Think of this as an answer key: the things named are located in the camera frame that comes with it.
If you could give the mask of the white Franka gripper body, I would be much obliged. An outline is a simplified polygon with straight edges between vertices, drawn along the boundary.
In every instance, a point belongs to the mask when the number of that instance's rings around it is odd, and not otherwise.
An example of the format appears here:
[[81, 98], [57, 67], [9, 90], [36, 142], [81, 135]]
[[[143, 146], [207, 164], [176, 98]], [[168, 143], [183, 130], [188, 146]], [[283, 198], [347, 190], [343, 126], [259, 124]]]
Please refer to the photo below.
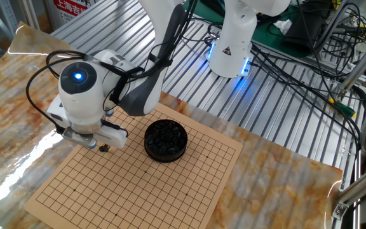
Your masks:
[[64, 128], [62, 137], [87, 148], [94, 148], [98, 142], [115, 148], [122, 148], [127, 140], [127, 132], [121, 126], [105, 120], [100, 115], [92, 124], [70, 121], [65, 112], [60, 96], [56, 96], [47, 110], [48, 116], [56, 121], [59, 127]]

